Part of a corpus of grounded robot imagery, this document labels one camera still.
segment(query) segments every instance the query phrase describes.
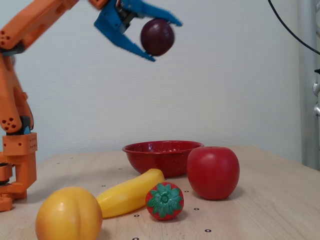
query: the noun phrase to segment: white wall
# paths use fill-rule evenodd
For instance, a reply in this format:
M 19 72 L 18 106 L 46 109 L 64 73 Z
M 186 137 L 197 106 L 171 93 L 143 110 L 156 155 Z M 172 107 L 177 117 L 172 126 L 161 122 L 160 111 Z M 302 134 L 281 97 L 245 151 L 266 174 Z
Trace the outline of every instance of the white wall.
M 30 2 L 1 1 L 0 26 Z M 17 56 L 38 160 L 180 139 L 255 145 L 301 161 L 298 42 L 268 1 L 149 2 L 184 23 L 155 63 L 114 47 L 93 27 L 98 12 L 85 0 Z M 297 32 L 296 1 L 273 2 Z M 147 20 L 127 31 L 137 43 Z

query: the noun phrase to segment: metal pole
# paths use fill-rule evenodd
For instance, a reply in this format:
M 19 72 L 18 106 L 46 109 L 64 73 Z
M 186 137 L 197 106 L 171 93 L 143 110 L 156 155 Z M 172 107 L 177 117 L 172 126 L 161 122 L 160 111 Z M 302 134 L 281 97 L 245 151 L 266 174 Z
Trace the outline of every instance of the metal pole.
M 298 0 L 298 27 L 300 38 L 309 46 L 317 48 L 317 24 L 315 0 Z M 318 97 L 313 93 L 317 82 L 316 53 L 302 44 L 299 45 L 300 111 L 302 164 L 320 170 L 319 159 L 319 120 L 314 108 Z

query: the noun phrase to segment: plum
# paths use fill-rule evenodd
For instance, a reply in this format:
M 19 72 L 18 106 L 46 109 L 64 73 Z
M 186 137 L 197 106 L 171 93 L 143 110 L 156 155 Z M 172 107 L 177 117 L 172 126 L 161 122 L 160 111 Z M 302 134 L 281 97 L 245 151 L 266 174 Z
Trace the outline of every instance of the plum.
M 175 33 L 166 20 L 155 18 L 143 26 L 140 40 L 147 53 L 161 56 L 173 46 Z

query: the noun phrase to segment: toy strawberry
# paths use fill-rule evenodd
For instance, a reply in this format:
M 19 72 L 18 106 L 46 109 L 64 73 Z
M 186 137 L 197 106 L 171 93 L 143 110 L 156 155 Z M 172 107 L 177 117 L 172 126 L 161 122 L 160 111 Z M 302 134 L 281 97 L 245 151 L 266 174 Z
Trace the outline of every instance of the toy strawberry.
M 148 212 L 157 220 L 171 220 L 184 208 L 184 195 L 170 182 L 158 183 L 145 197 Z

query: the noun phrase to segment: bowl rim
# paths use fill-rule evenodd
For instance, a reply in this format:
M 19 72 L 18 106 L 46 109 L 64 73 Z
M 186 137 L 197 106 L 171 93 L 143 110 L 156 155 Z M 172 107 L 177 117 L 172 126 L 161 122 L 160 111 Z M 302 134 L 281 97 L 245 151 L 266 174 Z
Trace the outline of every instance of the bowl rim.
M 183 149 L 183 150 L 179 150 L 179 151 L 132 151 L 132 150 L 128 150 L 127 148 L 130 148 L 134 145 L 139 145 L 139 144 L 150 144 L 150 143 L 163 143 L 163 142 L 180 142 L 180 143 L 193 143 L 193 144 L 198 144 L 199 146 L 197 147 L 193 147 L 193 148 L 189 148 L 189 149 Z M 145 155 L 151 155 L 151 154 L 178 154 L 178 153 L 184 153 L 184 152 L 189 152 L 193 149 L 196 148 L 201 148 L 204 147 L 205 145 L 201 142 L 198 141 L 189 141 L 189 140 L 157 140 L 157 141 L 143 141 L 143 142 L 136 142 L 136 143 L 132 143 L 129 145 L 126 145 L 122 148 L 122 151 L 124 151 L 125 153 L 130 153 L 130 154 L 145 154 Z

